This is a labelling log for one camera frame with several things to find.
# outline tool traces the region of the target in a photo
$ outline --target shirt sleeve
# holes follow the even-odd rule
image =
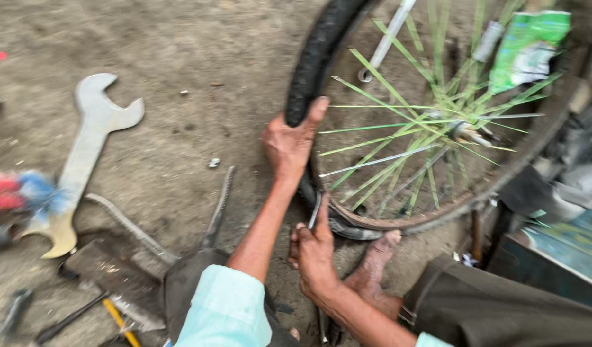
[[[416,347],[453,347],[451,344],[448,344],[444,341],[441,341],[437,337],[427,334],[427,333],[420,333],[418,335],[418,340],[416,341]]]
[[[202,272],[175,347],[263,347],[272,331],[264,312],[264,285],[229,267]]]

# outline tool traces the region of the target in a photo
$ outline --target open-end wrench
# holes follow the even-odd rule
[[[403,22],[405,22],[405,19],[408,17],[408,13],[411,11],[411,8],[414,6],[415,2],[416,0],[403,0],[401,7],[399,7],[397,12],[395,12],[395,16],[388,25],[389,34],[384,35],[382,41],[380,41],[377,45],[375,52],[373,52],[373,57],[369,61],[373,68],[377,69],[382,64],[386,53],[388,53],[388,50],[390,49],[390,44],[392,43],[390,40],[390,35],[392,34],[392,37],[394,37],[398,34],[399,29],[403,25]],[[366,67],[364,67],[358,72],[358,79],[361,82],[370,82],[373,79],[373,74]]]
[[[113,74],[96,74],[77,84],[75,99],[82,122],[75,146],[58,182],[58,188],[67,196],[67,204],[58,211],[51,211],[48,220],[33,217],[22,233],[22,236],[38,233],[51,239],[52,249],[43,258],[63,256],[75,248],[77,235],[73,230],[73,213],[108,134],[130,128],[144,116],[144,101],[141,98],[123,109],[107,97],[104,90],[116,78]]]

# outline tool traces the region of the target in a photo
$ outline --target yellow handle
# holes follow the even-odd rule
[[[118,310],[114,307],[114,303],[112,303],[110,299],[105,298],[103,299],[103,304],[105,305],[107,311],[112,315],[112,318],[114,318],[114,322],[116,322],[118,327],[122,330],[122,328],[124,327],[124,322],[120,317],[120,313],[118,313]],[[131,343],[131,346],[142,347],[142,345],[138,342],[138,339],[135,337],[135,335],[133,335],[132,332],[125,332],[124,337],[126,337],[127,341]]]

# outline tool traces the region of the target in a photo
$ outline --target green plastic bag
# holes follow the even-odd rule
[[[547,79],[549,59],[569,30],[570,12],[516,12],[489,74],[489,91],[498,94]]]

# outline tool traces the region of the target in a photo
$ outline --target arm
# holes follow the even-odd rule
[[[262,132],[262,142],[273,166],[274,183],[260,213],[229,258],[227,267],[244,272],[264,283],[274,240],[305,171],[315,131],[328,107],[328,98],[317,98],[307,118],[295,128],[279,114]]]
[[[367,347],[407,347],[416,337],[345,286],[332,265],[328,196],[324,195],[315,231],[299,224],[291,235],[288,263],[300,270],[300,289],[318,307]]]

